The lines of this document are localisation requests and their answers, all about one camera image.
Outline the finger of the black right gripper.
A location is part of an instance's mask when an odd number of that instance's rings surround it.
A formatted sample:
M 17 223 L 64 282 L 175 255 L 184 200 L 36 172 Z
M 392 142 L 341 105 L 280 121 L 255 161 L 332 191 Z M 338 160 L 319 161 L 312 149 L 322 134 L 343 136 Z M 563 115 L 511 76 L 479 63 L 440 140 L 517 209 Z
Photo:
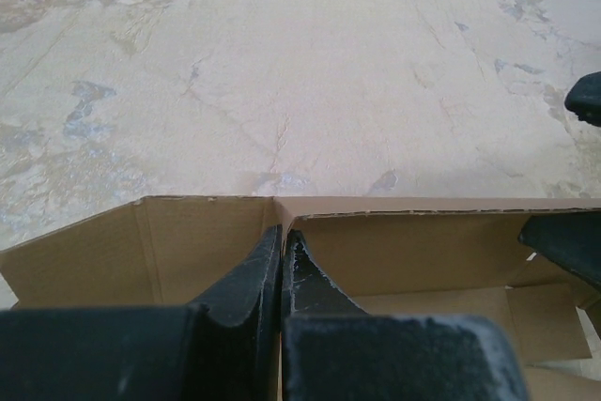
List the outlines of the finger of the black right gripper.
M 563 270 L 600 290 L 600 214 L 534 215 L 518 241 Z
M 565 97 L 567 111 L 578 120 L 595 127 L 601 126 L 601 72 L 581 77 Z

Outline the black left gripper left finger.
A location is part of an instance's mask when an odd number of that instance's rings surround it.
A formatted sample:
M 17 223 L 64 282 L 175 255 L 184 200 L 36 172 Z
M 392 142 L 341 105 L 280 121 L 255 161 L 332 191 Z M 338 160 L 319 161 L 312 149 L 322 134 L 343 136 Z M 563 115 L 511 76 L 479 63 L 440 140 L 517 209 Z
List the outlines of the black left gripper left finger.
M 1 314 L 5 400 L 273 400 L 280 226 L 193 300 Z

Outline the brown cardboard box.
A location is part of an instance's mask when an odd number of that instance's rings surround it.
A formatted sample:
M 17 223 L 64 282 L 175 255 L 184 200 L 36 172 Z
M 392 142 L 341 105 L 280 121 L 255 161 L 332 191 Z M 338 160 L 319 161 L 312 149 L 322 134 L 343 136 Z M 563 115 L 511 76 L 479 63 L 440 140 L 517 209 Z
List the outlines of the brown cardboard box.
M 1 254 L 27 307 L 176 304 L 233 269 L 274 225 L 373 314 L 485 316 L 510 336 L 536 400 L 596 400 L 573 373 L 600 290 L 521 244 L 534 215 L 599 213 L 596 199 L 150 196 Z

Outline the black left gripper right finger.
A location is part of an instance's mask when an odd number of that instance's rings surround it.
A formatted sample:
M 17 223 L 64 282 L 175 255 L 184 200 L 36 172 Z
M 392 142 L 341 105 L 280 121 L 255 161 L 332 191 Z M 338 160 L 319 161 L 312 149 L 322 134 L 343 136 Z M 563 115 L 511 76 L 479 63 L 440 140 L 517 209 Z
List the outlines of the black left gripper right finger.
M 470 315 L 366 313 L 318 266 L 299 230 L 286 238 L 285 400 L 526 400 L 506 335 Z

